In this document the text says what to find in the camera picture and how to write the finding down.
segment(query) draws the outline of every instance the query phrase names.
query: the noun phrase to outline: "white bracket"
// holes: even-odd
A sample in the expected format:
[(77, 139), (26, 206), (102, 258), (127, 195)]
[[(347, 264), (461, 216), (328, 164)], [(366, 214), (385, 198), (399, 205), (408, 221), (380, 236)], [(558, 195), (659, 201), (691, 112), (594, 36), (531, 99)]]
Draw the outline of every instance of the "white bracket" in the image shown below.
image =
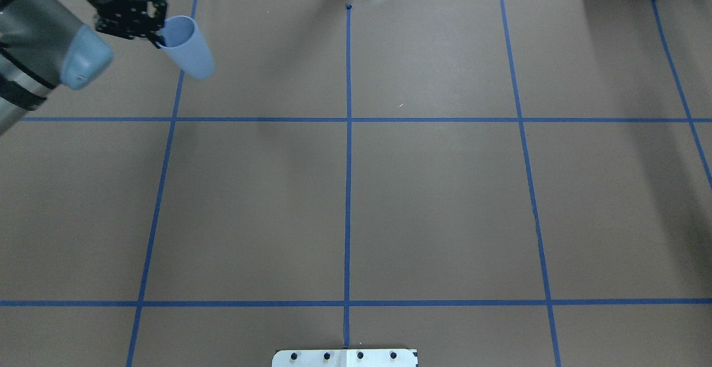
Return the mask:
[(411, 349), (338, 349), (278, 351), (272, 367), (418, 367)]

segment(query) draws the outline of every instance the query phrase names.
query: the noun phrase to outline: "light blue cup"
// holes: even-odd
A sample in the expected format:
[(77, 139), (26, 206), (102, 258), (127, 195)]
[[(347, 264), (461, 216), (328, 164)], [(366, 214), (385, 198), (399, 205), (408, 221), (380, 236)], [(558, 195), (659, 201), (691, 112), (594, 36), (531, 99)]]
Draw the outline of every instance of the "light blue cup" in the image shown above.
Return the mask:
[(213, 74), (215, 60), (193, 18), (185, 15), (168, 18), (161, 32), (166, 45), (159, 43), (159, 46), (189, 76), (206, 79)]

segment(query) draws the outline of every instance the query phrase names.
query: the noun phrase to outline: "blue joint cap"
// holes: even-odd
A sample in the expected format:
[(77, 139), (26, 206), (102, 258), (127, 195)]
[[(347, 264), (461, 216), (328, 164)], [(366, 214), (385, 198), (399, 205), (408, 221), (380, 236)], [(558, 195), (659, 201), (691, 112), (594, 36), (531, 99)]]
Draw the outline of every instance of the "blue joint cap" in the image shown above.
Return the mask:
[(114, 60), (114, 51), (89, 25), (82, 25), (64, 57), (60, 81), (79, 90), (99, 76)]

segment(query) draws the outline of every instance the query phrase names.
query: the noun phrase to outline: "white metal plate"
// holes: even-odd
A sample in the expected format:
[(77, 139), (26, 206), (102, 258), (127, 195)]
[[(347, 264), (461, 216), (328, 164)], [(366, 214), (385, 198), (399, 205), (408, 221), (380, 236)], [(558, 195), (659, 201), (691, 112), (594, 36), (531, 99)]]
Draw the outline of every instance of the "white metal plate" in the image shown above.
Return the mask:
[(272, 367), (417, 367), (417, 355), (412, 349), (278, 351)]

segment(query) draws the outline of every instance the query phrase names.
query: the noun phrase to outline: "blue grid line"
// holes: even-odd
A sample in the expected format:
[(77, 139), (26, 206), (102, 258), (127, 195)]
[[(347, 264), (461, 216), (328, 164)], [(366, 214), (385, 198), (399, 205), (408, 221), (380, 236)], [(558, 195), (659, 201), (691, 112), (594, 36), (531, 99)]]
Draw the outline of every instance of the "blue grid line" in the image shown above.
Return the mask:
[[(190, 17), (195, 18), (195, 11), (198, 5), (198, 0), (193, 0), (193, 8)], [(178, 116), (178, 107), (180, 107), (180, 96), (183, 90), (183, 78), (185, 71), (181, 70), (178, 77), (178, 86), (176, 88), (175, 102), (173, 104), (173, 114), (171, 116), (171, 126), (168, 129), (168, 139), (166, 141), (166, 150), (163, 155), (163, 167), (161, 168), (161, 177), (158, 183), (158, 192), (156, 194), (156, 205), (153, 211), (153, 220), (151, 222), (151, 232), (148, 237), (148, 245), (146, 248), (146, 258), (143, 265), (143, 273), (141, 274), (141, 286), (138, 294), (138, 305), (136, 306), (136, 314), (134, 316), (134, 324), (131, 332), (131, 342), (129, 342), (129, 351), (126, 358), (126, 367), (131, 367), (133, 364), (133, 355), (136, 349), (136, 340), (138, 338), (138, 329), (141, 322), (141, 313), (143, 311), (143, 301), (146, 294), (146, 284), (148, 281), (148, 270), (151, 265), (151, 256), (153, 254), (153, 243), (156, 237), (156, 228), (158, 227), (158, 215), (161, 210), (161, 202), (163, 200), (163, 189), (165, 188), (166, 175), (168, 173), (168, 161), (171, 157), (171, 146), (173, 144), (173, 134), (175, 133), (176, 117)]]
[[(539, 248), (539, 262), (541, 264), (541, 275), (544, 283), (544, 295), (547, 301), (551, 301), (551, 290), (549, 287), (549, 274), (546, 267), (546, 256), (544, 254), (544, 240), (541, 236), (541, 223), (539, 222), (539, 210), (536, 203), (536, 193), (534, 192), (534, 180), (532, 179), (531, 164), (529, 162), (529, 148), (527, 147), (527, 136), (524, 131), (524, 120), (522, 115), (522, 105), (519, 98), (519, 87), (517, 85), (517, 73), (514, 68), (514, 55), (512, 53), (512, 42), (509, 36), (509, 25), (507, 23), (507, 11), (504, 0), (499, 0), (500, 9), (502, 11), (502, 23), (504, 26), (504, 39), (507, 45), (507, 56), (509, 58), (509, 72), (512, 78), (512, 90), (514, 93), (514, 103), (517, 108), (517, 118), (519, 118), (519, 136), (522, 141), (522, 152), (524, 155), (524, 166), (527, 172), (527, 183), (529, 184), (529, 198), (532, 204), (532, 214), (534, 214), (534, 223), (536, 226), (537, 244)], [(554, 362), (557, 367), (561, 367), (561, 357), (559, 354), (559, 339), (556, 334), (556, 321), (554, 318), (554, 307), (547, 305), (549, 314), (549, 330), (551, 331), (551, 342), (554, 352)]]
[[(0, 307), (136, 307), (138, 301), (91, 300), (0, 300)], [(178, 300), (143, 301), (142, 307), (343, 307), (340, 300), (240, 301)], [(630, 299), (501, 299), (501, 300), (349, 300), (351, 307), (476, 307), (476, 306), (626, 306), (712, 304), (712, 298), (630, 298)]]
[(672, 60), (672, 55), (670, 53), (670, 48), (668, 47), (667, 40), (665, 38), (665, 32), (663, 31), (663, 24), (660, 20), (660, 14), (658, 12), (657, 0), (650, 0), (650, 4), (653, 7), (653, 14), (655, 14), (655, 23), (658, 26), (658, 33), (660, 34), (660, 41), (663, 44), (663, 50), (665, 51), (665, 56), (668, 59), (668, 64), (670, 65), (670, 71), (672, 72), (673, 79), (675, 80), (675, 86), (677, 87), (677, 93), (680, 95), (680, 100), (682, 101), (682, 106), (685, 109), (685, 115), (687, 115), (687, 121), (690, 124), (690, 131), (692, 131), (692, 137), (695, 139), (695, 145), (697, 146), (697, 153), (700, 155), (700, 160), (702, 161), (702, 167), (705, 169), (705, 174), (707, 175), (707, 183), (709, 183), (710, 188), (712, 188), (712, 174), (710, 174), (710, 167), (707, 164), (707, 157), (705, 157), (705, 152), (702, 149), (702, 143), (700, 142), (700, 137), (697, 135), (697, 128), (695, 128), (695, 123), (692, 119), (692, 113), (690, 112), (690, 107), (687, 104), (687, 98), (685, 98), (685, 92), (682, 90), (682, 83), (680, 82), (680, 77), (677, 74), (677, 68), (675, 67), (675, 62)]
[(275, 123), (712, 123), (712, 118), (585, 117), (24, 117), (26, 122), (275, 122)]
[(353, 114), (351, 104), (351, 4), (346, 4), (346, 199), (344, 228), (344, 347), (350, 342), (351, 309), (351, 150)]

